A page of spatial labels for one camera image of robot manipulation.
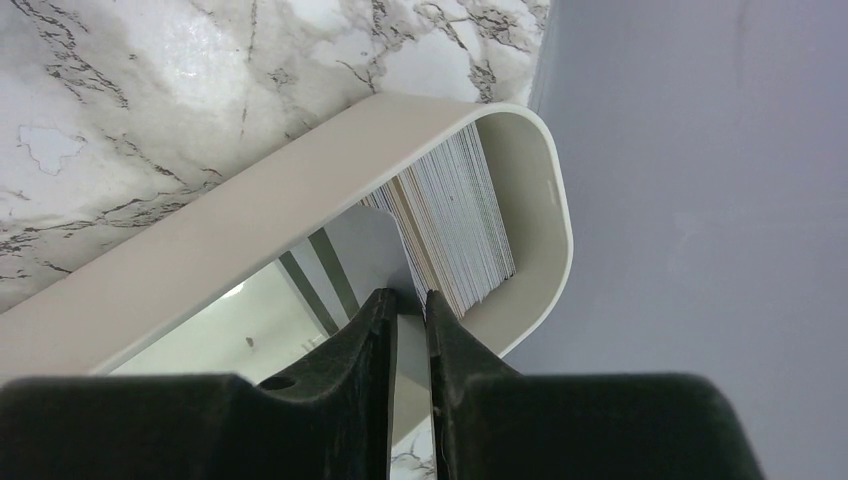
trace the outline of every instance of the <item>marble surface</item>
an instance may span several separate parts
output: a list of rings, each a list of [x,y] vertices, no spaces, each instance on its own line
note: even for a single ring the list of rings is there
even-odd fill
[[[376,92],[526,104],[548,7],[3,3],[0,313]],[[432,478],[429,436],[393,478]]]

